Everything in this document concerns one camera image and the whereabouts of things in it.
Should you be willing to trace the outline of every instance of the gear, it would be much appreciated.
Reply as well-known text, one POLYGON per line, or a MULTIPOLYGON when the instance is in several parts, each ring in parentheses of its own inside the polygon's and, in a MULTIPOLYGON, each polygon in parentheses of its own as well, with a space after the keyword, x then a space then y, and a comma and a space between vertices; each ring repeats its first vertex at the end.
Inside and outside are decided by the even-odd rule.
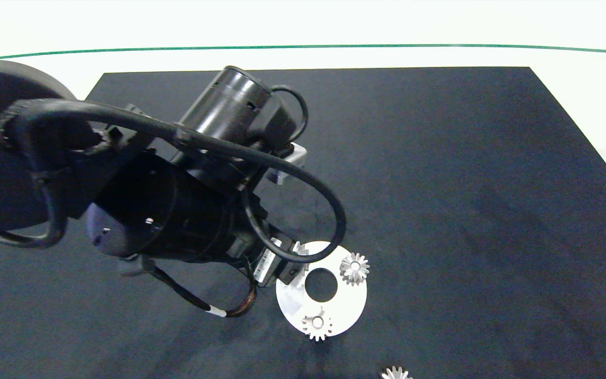
POLYGON ((392 369, 385 369, 385 372, 382 374, 382 379, 413 379, 413 377, 408 376, 407 371, 403 371, 401 367, 394 367, 392 369))
POLYGON ((314 338, 317 342, 319 340, 324 341, 331 333, 331 327, 333 326, 330 317, 324 315, 323 309, 315 316, 303 317, 302 322, 303 333, 308 334, 310 339, 314 338))
POLYGON ((349 285, 359 285, 361 282, 366 280, 366 274, 368 274, 368 260, 364 256, 360 256, 356 253, 350 253, 348 256, 343 258, 341 262, 341 276, 343 280, 349 285))

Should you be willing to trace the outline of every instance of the white sticker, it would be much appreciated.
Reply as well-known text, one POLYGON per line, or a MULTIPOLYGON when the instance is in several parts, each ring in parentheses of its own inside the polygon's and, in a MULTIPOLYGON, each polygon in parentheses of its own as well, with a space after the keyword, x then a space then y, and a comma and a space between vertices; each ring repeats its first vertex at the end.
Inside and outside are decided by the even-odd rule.
MULTIPOLYGON (((277 247, 282 246, 282 241, 278 240, 277 238, 271 238, 270 239, 274 244, 277 245, 277 247)), ((265 279, 265 275, 268 273, 268 270, 270 269, 270 266, 272 265, 272 262, 275 260, 275 253, 270 251, 270 249, 266 249, 263 252, 263 256, 261 257, 259 264, 257 266, 257 269, 254 270, 254 279, 256 279, 257 282, 259 283, 263 283, 263 280, 265 279)))

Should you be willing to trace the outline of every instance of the wire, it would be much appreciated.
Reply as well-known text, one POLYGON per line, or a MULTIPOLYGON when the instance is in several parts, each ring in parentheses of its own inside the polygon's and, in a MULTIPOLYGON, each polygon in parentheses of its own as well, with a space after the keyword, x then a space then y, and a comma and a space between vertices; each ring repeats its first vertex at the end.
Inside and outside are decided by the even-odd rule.
POLYGON ((55 185, 44 185, 41 189, 48 209, 48 227, 43 235, 19 235, 0 231, 0 243, 12 247, 46 248, 58 243, 67 230, 67 214, 61 204, 60 193, 55 185))
POLYGON ((154 268, 148 272, 149 274, 151 274, 151 276, 172 288, 177 293, 177 295, 182 297, 184 300, 190 302, 196 307, 199 307, 207 313, 226 318, 240 317, 249 312, 251 307, 254 305, 254 301, 257 299, 257 281, 256 279, 254 279, 254 272, 252 271, 252 268, 249 264, 249 260, 247 259, 245 254, 243 254, 243 259, 245 259, 245 269, 247 270, 247 278, 249 279, 249 292, 247 293, 245 299, 243 299, 243 302, 240 303, 240 305, 227 311, 209 305, 207 304, 207 302, 204 302, 196 295, 193 295, 192 292, 190 292, 186 288, 183 288, 183 286, 179 283, 176 283, 175 279, 171 278, 170 275, 168 275, 158 266, 154 266, 154 268))
POLYGON ((298 137, 300 137, 301 134, 305 132, 305 128, 308 127, 308 105, 306 104, 305 98, 303 98, 303 95, 301 95, 301 93, 288 86, 272 86, 270 90, 273 92, 280 91, 284 93, 291 93, 298 101, 298 104, 300 104, 301 106, 301 125, 298 127, 298 129, 296 129, 295 132, 293 132, 291 137, 289 137, 289 143, 291 143, 298 139, 298 137))
MULTIPOLYGON (((329 202, 336 218, 334 235, 332 236, 329 245, 317 254, 311 256, 291 254, 284 252, 270 241, 266 233, 262 230, 260 225, 258 225, 258 222, 255 222, 252 213, 250 224, 259 239, 277 256, 280 256, 287 261, 297 263, 319 261, 324 257, 329 256, 329 254, 343 241, 346 232, 346 214, 338 197, 332 189, 325 185, 320 179, 284 159, 246 146, 206 136, 205 134, 195 132, 186 127, 180 127, 178 125, 156 120, 155 118, 138 115, 137 113, 116 108, 115 106, 91 103, 88 101, 44 99, 36 101, 16 101, 10 106, 10 108, 14 107, 17 107, 18 109, 17 116, 10 121, 12 124, 10 127, 15 129, 21 127, 20 125, 27 125, 27 127, 32 128, 38 123, 52 123, 64 118, 77 118, 85 121, 109 123, 137 132, 161 137, 181 151, 188 148, 206 149, 213 153, 242 158, 246 161, 257 163, 258 165, 269 166, 284 173, 288 173, 315 188, 315 190, 329 202)), ((50 208, 51 204, 48 203, 47 205, 50 213, 50 211, 52 211, 50 208)), ((247 212, 248 209, 250 209, 250 207, 245 206, 245 212, 247 212)))

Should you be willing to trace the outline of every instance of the black cylindrical joint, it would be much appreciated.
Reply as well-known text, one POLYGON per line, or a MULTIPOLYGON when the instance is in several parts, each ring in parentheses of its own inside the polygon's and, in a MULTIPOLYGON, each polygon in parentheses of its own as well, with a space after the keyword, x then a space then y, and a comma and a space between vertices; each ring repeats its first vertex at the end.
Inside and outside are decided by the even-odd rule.
POLYGON ((181 119, 196 132, 243 144, 247 130, 271 97, 271 91, 237 67, 228 66, 181 119))

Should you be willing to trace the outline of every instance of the black mat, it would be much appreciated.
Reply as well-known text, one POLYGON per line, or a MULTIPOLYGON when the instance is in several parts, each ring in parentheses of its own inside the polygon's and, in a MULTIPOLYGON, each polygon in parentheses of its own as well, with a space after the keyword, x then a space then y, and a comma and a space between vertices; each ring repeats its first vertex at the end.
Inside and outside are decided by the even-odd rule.
MULTIPOLYGON (((233 320, 150 277, 121 278, 84 224, 47 251, 0 246, 0 377, 606 377, 606 165, 528 68, 255 72, 305 95, 308 169, 339 192, 368 302, 316 344, 274 288, 233 320)), ((214 73, 106 74, 89 100, 175 122, 214 73)), ((160 145, 162 154, 164 145, 160 145)), ((265 185, 272 220, 330 235, 300 183, 265 185)), ((163 262, 228 307, 245 279, 163 262)))

